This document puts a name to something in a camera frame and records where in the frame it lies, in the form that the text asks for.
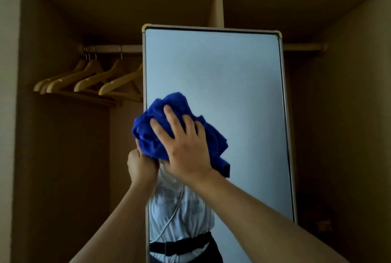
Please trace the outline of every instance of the black pants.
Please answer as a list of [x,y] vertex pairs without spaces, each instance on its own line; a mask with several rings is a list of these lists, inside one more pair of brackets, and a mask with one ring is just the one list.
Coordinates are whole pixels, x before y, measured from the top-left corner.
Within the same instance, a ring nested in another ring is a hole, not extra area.
[[[149,255],[149,262],[150,263],[161,263],[159,260],[155,259],[151,255]],[[204,263],[204,262],[210,262],[210,263],[223,263],[222,256],[219,252],[219,248],[217,247],[216,241],[213,239],[209,242],[208,247],[201,255],[199,255],[194,260],[188,262],[188,263]]]

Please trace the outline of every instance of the hand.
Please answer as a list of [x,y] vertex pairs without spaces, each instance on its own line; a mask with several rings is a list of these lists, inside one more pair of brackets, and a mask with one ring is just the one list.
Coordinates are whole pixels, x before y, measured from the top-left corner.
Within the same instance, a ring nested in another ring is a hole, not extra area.
[[205,129],[200,122],[193,122],[190,116],[183,115],[185,132],[169,105],[164,106],[164,113],[174,133],[174,139],[155,119],[150,121],[153,131],[169,155],[170,162],[163,162],[164,169],[191,187],[192,182],[197,182],[206,173],[213,171],[210,165]]
[[132,186],[141,186],[149,196],[153,196],[158,180],[159,163],[141,152],[136,139],[137,148],[129,153],[127,166]]

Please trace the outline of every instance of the mirror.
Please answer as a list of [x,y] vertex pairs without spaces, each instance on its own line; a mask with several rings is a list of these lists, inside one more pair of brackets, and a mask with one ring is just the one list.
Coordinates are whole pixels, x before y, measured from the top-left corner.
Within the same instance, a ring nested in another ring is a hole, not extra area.
[[[294,220],[279,33],[152,25],[143,49],[145,107],[185,95],[227,139],[229,180]],[[162,165],[148,225],[150,262],[250,262],[212,209]]]

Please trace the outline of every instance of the white shirt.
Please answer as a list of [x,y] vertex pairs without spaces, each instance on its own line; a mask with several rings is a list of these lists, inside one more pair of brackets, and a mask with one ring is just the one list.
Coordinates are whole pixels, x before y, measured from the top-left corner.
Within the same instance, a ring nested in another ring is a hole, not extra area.
[[[167,174],[160,164],[155,195],[149,200],[149,241],[168,242],[196,237],[211,231],[214,224],[212,209],[189,187]],[[190,253],[170,257],[150,254],[164,263],[187,263],[201,255],[207,246],[208,243]]]

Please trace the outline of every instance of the forearm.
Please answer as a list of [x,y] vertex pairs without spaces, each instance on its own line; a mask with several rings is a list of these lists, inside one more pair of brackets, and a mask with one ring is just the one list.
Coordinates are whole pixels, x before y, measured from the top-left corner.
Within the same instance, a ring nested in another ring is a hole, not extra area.
[[190,186],[232,231],[252,262],[346,262],[327,245],[215,171]]
[[117,208],[71,263],[132,262],[148,199],[142,186],[132,184]]

